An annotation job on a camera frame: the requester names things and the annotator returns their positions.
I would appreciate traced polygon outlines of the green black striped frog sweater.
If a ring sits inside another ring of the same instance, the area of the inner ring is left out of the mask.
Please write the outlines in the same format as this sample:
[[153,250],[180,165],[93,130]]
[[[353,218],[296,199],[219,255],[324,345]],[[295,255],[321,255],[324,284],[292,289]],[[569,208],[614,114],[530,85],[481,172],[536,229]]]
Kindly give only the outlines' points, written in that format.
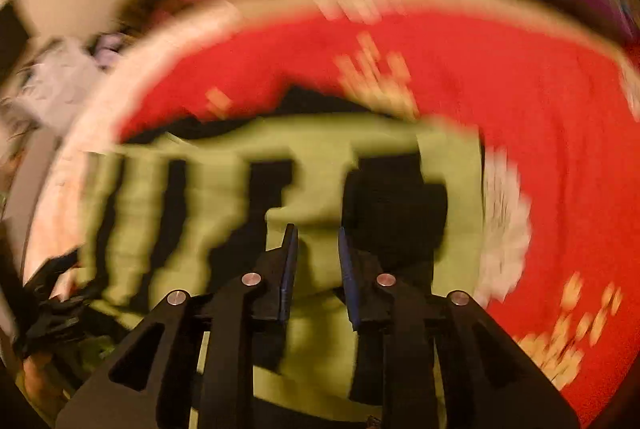
[[402,120],[293,85],[232,119],[146,124],[88,161],[77,280],[128,326],[170,290],[213,293],[298,230],[286,338],[257,343],[262,427],[360,428],[378,408],[341,298],[338,231],[354,176],[367,182],[368,237],[386,271],[419,270],[439,295],[477,283],[482,143],[445,119]]

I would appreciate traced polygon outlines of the red floral blanket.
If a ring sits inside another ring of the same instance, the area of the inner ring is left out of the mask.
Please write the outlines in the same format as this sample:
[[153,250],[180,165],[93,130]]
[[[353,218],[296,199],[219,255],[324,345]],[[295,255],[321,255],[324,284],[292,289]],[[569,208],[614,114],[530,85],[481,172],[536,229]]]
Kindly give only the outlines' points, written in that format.
[[285,82],[480,131],[518,170],[533,229],[520,281],[489,310],[526,347],[565,328],[544,363],[590,425],[639,351],[639,120],[618,64],[579,43],[463,14],[365,24],[310,13],[178,60],[119,126],[273,108]]

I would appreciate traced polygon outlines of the black wall television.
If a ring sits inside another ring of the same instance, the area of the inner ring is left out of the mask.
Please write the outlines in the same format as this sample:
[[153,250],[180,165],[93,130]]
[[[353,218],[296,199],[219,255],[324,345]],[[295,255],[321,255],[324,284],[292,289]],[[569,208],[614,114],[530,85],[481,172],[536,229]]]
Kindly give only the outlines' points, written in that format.
[[35,29],[24,0],[4,0],[0,11],[0,81],[6,84],[26,58]]

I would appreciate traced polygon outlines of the white drawer cabinet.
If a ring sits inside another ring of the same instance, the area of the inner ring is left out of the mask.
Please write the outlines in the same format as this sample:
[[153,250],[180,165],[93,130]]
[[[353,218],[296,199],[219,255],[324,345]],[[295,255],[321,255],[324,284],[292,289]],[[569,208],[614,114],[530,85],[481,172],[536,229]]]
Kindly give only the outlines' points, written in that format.
[[103,78],[94,58],[74,38],[51,39],[23,71],[11,106],[64,137]]

